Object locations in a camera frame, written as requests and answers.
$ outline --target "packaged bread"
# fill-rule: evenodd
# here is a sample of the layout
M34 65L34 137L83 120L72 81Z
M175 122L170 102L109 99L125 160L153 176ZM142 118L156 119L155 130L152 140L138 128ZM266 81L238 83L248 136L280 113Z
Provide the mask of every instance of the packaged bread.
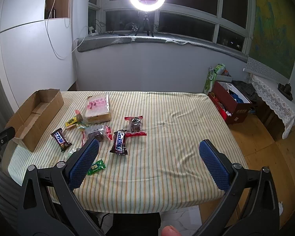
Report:
M111 120L108 92L87 98L84 118L90 123Z

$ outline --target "bed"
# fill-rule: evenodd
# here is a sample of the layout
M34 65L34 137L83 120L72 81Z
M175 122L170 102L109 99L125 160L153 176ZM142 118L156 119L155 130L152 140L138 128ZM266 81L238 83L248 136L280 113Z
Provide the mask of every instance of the bed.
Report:
M8 143L2 167L22 185L29 165L54 166L64 154L50 135L64 127L75 109L83 114L86 97L99 91L62 92L64 105L41 137L33 153ZM100 144L96 160L106 169L86 176L74 194L86 210L108 213L152 213L197 205L223 195L199 156L199 143L209 139L232 163L247 168L244 157L226 123L205 94L164 92L109 92L112 131L126 128L125 116L143 115L147 136L127 139L127 156L109 153L113 141ZM65 132L73 148L82 134ZM49 189L58 202L53 188Z

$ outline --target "blue gripper pad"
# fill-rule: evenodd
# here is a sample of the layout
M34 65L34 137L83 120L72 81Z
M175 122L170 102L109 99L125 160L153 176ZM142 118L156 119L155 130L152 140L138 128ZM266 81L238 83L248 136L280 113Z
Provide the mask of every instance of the blue gripper pad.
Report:
M229 174L212 150L211 146L209 146L205 141L201 141L199 145L199 154L213 177L217 187L220 190L227 191L230 187Z
M98 155L99 143L94 139L69 172L69 188L79 188Z

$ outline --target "painted wall mural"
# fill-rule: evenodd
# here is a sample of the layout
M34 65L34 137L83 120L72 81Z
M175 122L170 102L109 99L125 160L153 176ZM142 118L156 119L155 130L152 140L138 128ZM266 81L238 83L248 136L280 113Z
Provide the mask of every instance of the painted wall mural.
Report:
M292 0L256 0L249 56L290 78L295 61L295 5Z

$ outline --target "finger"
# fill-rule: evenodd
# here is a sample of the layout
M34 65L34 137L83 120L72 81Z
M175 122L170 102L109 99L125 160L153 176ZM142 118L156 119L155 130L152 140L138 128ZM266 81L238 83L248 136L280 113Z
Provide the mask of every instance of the finger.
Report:
M164 227L164 229L162 230L161 236L182 236L182 235L180 234L180 232L178 232L178 230L175 227L169 225Z

